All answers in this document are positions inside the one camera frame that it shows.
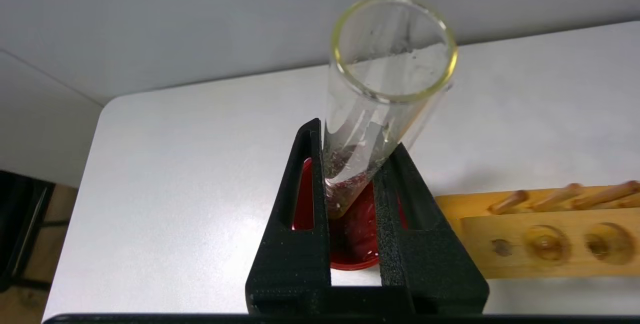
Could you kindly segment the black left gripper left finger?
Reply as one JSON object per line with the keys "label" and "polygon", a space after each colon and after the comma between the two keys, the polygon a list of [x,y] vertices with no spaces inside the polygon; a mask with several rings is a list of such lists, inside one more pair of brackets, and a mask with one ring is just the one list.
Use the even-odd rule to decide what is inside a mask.
{"label": "black left gripper left finger", "polygon": [[[278,193],[246,280],[250,314],[311,312],[311,290],[331,285],[330,238],[322,167],[321,121],[297,131]],[[313,228],[293,230],[304,162],[311,159]]]}

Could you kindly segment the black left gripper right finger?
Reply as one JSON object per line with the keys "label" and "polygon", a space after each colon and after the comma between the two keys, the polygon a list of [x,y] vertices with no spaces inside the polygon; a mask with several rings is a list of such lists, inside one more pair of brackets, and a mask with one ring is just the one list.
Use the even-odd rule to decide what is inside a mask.
{"label": "black left gripper right finger", "polygon": [[418,314],[481,314],[489,284],[404,145],[375,175],[374,204],[382,285]]}

